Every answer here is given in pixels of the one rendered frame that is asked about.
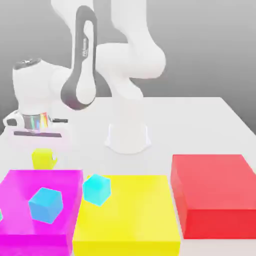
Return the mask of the large red box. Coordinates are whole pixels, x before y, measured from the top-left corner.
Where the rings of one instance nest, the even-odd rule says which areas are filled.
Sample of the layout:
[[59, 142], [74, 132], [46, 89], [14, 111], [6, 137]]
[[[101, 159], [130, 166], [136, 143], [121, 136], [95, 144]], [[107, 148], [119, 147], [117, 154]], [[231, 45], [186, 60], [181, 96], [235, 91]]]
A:
[[241, 154], [175, 154], [170, 181], [184, 239], [256, 240], [256, 173]]

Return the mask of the small cyan cube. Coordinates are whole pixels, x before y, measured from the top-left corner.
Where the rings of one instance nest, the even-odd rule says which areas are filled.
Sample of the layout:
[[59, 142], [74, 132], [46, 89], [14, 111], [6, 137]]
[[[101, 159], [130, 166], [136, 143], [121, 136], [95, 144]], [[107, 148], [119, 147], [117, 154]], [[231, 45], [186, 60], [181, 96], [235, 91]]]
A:
[[111, 196], [111, 179], [93, 174], [82, 185], [83, 199], [96, 206], [102, 206]]

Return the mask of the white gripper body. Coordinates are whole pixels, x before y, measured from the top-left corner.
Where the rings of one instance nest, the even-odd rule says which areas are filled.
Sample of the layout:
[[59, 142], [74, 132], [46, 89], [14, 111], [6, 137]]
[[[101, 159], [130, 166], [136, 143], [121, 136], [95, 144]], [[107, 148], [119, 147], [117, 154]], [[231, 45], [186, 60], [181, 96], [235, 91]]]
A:
[[10, 144], [18, 148], [58, 149], [64, 147], [64, 137], [59, 132], [34, 133], [25, 130], [15, 130], [10, 133]]

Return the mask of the large yellow box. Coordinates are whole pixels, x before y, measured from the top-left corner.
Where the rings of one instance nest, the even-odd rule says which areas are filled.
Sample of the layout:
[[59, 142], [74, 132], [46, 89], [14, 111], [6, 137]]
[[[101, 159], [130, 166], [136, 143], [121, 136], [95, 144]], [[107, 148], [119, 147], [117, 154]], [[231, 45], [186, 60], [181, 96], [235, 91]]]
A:
[[165, 175], [111, 175], [111, 196], [81, 201], [74, 256], [179, 256], [181, 238]]

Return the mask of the small yellow cube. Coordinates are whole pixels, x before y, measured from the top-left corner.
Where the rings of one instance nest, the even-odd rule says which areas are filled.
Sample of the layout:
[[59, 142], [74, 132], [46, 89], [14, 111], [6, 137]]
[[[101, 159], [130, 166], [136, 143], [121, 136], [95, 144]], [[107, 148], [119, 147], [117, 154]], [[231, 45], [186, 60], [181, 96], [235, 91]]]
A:
[[52, 170], [57, 163], [53, 157], [53, 151], [49, 148], [36, 148], [31, 155], [35, 170]]

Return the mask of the large magenta box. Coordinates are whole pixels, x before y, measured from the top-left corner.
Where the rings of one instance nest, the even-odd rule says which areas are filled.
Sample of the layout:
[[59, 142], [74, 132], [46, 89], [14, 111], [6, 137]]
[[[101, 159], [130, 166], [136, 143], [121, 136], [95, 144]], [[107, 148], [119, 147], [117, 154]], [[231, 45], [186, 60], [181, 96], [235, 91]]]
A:
[[[80, 170], [9, 170], [0, 183], [0, 256], [71, 256], [82, 185]], [[40, 188], [62, 194], [52, 224], [31, 217], [29, 200]]]

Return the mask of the small blue cube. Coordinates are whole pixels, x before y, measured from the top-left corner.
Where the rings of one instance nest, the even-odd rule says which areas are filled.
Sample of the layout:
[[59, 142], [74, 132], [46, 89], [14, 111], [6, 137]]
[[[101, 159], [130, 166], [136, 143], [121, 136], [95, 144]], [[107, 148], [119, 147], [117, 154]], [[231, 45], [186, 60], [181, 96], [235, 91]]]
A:
[[41, 187], [32, 196], [28, 205], [31, 218], [46, 224], [52, 224], [64, 207], [62, 193], [45, 187]]

